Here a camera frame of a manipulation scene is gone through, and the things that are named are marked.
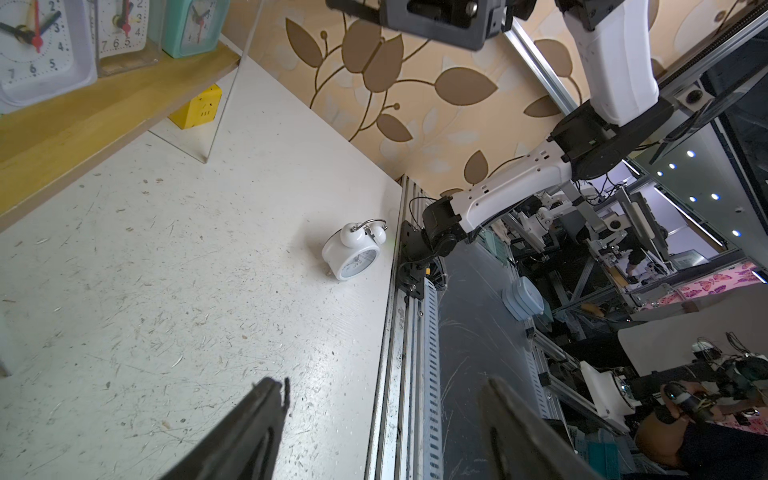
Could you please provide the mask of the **white twin-bell clock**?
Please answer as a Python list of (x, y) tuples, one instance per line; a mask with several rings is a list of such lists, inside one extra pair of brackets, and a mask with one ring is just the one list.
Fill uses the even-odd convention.
[(387, 221), (380, 218), (348, 223), (325, 242), (322, 259), (337, 280), (350, 280), (376, 262), (386, 242), (387, 229)]

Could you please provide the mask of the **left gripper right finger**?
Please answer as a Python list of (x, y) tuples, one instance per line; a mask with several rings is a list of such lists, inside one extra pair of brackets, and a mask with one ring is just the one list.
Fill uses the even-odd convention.
[(478, 405), (492, 479), (597, 479), (599, 475), (501, 378)]

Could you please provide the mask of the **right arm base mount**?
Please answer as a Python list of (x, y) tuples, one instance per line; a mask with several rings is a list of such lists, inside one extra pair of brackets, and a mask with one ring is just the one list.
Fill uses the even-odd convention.
[(438, 258), (447, 257), (467, 238), (460, 226), (461, 216), (451, 206), (452, 199), (452, 196), (443, 197), (427, 206), (422, 228), (408, 221), (401, 223), (396, 284), (410, 298), (424, 299), (427, 268)]

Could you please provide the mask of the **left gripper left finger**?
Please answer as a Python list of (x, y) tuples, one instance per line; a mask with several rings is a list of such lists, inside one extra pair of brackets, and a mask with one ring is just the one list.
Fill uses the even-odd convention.
[(249, 480), (273, 476), (291, 384), (265, 377), (163, 480)]

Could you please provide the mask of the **transparent grey square clock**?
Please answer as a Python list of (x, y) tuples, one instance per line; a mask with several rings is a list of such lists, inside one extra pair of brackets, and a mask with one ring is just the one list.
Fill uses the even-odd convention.
[(89, 6), (100, 78), (159, 62), (165, 1), (96, 0), (90, 1)]

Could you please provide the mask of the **small mint square clock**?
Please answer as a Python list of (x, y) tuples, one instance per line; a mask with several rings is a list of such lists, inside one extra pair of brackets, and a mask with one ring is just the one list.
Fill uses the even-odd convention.
[(229, 11), (230, 0), (167, 0), (162, 47), (174, 59), (213, 51)]

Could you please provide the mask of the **lilac square alarm clock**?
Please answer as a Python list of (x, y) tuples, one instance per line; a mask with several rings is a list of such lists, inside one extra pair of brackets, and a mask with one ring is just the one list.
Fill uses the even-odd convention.
[(24, 109), (97, 80), (90, 3), (1, 3), (1, 113)]

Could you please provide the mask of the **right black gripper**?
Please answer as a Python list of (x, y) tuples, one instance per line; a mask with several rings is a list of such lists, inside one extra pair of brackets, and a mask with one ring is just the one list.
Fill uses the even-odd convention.
[(508, 31), (515, 18), (526, 20), (535, 0), (327, 0), (326, 6), (388, 30), (471, 51)]

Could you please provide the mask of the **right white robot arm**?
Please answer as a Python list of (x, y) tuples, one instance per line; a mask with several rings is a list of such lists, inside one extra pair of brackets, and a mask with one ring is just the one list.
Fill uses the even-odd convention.
[[(532, 1), (330, 1), (359, 20), (468, 50), (526, 20)], [(517, 202), (572, 180), (610, 171), (668, 120), (672, 105), (653, 76), (646, 1), (559, 1), (589, 85), (590, 98), (504, 171), (429, 205), (423, 228), (402, 234), (408, 262), (446, 257), (455, 245)]]

